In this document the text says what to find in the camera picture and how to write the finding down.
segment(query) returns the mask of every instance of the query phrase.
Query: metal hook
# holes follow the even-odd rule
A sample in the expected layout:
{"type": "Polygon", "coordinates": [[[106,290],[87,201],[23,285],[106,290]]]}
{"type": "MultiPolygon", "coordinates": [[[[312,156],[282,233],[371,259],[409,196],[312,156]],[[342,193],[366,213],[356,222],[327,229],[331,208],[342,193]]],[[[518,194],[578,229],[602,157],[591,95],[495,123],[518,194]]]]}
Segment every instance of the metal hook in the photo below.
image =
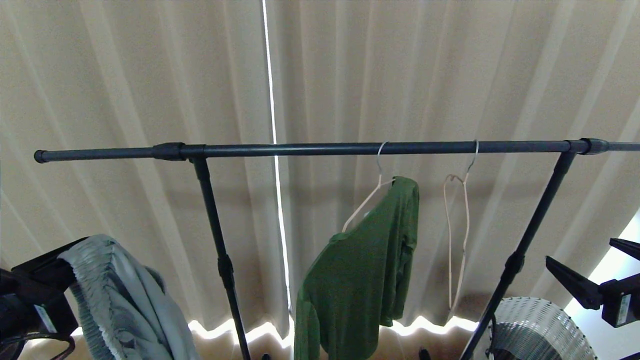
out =
{"type": "Polygon", "coordinates": [[[477,139],[474,141],[476,142],[476,154],[474,155],[474,159],[471,160],[471,164],[469,164],[469,167],[467,168],[467,173],[469,173],[469,171],[471,170],[471,167],[474,166],[474,163],[476,162],[476,158],[478,157],[478,150],[480,149],[480,142],[477,139]]]}
{"type": "Polygon", "coordinates": [[[385,146],[385,144],[388,142],[383,142],[382,145],[380,145],[380,148],[378,149],[378,155],[376,156],[376,162],[378,163],[378,172],[380,173],[380,176],[382,176],[382,166],[380,165],[380,152],[382,152],[382,147],[385,146]]]}

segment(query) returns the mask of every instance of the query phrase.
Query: green long-sleeve shirt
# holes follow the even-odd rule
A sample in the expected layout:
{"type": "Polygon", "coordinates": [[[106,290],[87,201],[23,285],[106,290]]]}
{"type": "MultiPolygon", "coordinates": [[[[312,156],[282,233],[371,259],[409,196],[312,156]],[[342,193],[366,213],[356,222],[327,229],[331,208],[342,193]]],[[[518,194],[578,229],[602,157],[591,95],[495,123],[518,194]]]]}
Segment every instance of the green long-sleeve shirt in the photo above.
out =
{"type": "Polygon", "coordinates": [[[352,230],[334,235],[307,273],[296,302],[295,360],[367,359],[378,326],[402,317],[417,240],[418,185],[396,177],[352,230]]]}

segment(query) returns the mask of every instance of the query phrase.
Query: light blue garment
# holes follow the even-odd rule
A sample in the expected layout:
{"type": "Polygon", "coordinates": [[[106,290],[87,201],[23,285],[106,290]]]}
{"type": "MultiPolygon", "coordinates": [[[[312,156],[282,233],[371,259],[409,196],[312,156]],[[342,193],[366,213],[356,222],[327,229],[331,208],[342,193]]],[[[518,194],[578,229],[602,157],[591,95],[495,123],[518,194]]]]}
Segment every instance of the light blue garment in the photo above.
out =
{"type": "Polygon", "coordinates": [[[71,264],[80,324],[96,360],[197,360],[184,315],[160,275],[100,234],[60,254],[71,264]]]}

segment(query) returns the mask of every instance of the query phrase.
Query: white hanger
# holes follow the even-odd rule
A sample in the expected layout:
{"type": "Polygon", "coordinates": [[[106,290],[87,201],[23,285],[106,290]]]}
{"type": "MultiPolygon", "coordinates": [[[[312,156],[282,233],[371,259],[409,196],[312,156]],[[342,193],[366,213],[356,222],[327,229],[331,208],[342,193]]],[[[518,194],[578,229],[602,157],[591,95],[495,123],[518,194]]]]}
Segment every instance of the white hanger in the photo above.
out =
{"type": "Polygon", "coordinates": [[[382,151],[382,147],[385,146],[385,144],[388,142],[383,142],[382,145],[380,145],[380,148],[378,149],[378,155],[376,157],[376,162],[378,163],[378,185],[376,185],[376,188],[373,189],[373,191],[369,194],[369,196],[367,196],[366,199],[364,199],[364,201],[362,202],[362,204],[360,204],[360,206],[356,209],[356,211],[353,212],[353,214],[351,214],[351,216],[349,217],[349,219],[347,220],[347,222],[344,223],[344,226],[342,227],[342,232],[344,233],[345,231],[347,231],[347,227],[349,227],[349,223],[351,223],[351,221],[353,220],[353,218],[356,217],[356,215],[360,212],[360,210],[362,210],[362,208],[364,208],[364,206],[367,204],[367,202],[371,199],[371,197],[373,197],[373,195],[380,190],[380,188],[383,185],[386,184],[390,184],[393,182],[393,179],[386,181],[386,182],[382,182],[382,166],[380,165],[380,152],[382,151]]]}
{"type": "Polygon", "coordinates": [[[459,176],[454,174],[449,174],[444,180],[444,184],[442,185],[442,192],[444,193],[444,209],[447,213],[447,227],[449,229],[449,310],[451,310],[458,303],[458,295],[460,294],[460,287],[462,287],[462,276],[465,272],[465,261],[467,260],[467,239],[469,237],[469,200],[467,197],[467,179],[469,178],[469,171],[471,167],[474,166],[476,162],[476,158],[478,156],[478,150],[480,149],[480,142],[475,140],[476,142],[476,154],[474,155],[471,164],[467,168],[467,173],[465,174],[465,179],[460,179],[459,176]],[[456,288],[456,297],[451,301],[451,278],[453,277],[451,272],[451,221],[449,220],[449,207],[447,205],[447,182],[458,180],[462,184],[462,189],[465,192],[465,208],[467,210],[467,231],[465,232],[465,239],[462,241],[462,262],[460,263],[460,274],[458,275],[458,287],[456,288]]]}

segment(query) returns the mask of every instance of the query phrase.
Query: black metal clothes rack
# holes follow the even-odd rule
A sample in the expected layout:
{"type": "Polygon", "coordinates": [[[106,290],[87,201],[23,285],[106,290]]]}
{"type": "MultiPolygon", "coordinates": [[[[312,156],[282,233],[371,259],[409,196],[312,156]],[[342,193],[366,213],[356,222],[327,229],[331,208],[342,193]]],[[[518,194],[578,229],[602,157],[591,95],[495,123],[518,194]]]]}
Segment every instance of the black metal clothes rack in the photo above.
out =
{"type": "MultiPolygon", "coordinates": [[[[218,210],[211,186],[207,158],[254,157],[254,156],[318,156],[318,155],[375,155],[381,143],[295,143],[264,145],[186,145],[184,143],[163,143],[153,147],[134,147],[124,149],[86,149],[44,151],[38,150],[34,158],[39,163],[70,160],[99,159],[142,159],[154,158],[168,161],[189,160],[195,167],[200,181],[209,225],[218,253],[218,272],[227,291],[231,314],[236,324],[240,349],[244,360],[250,360],[244,327],[237,303],[236,288],[231,259],[227,254],[222,235],[218,210]]],[[[480,142],[480,153],[523,153],[523,152],[559,152],[556,167],[538,206],[525,230],[518,247],[507,259],[500,281],[487,304],[473,336],[467,343],[461,360],[472,358],[474,349],[495,313],[500,300],[505,296],[509,285],[521,271],[525,254],[533,241],[538,227],[542,223],[551,202],[556,195],[564,175],[569,170],[577,154],[592,155],[607,151],[640,151],[640,143],[608,142],[595,138],[558,141],[492,141],[480,142]]],[[[396,142],[386,143],[381,154],[473,154],[476,142],[396,142]]]]}

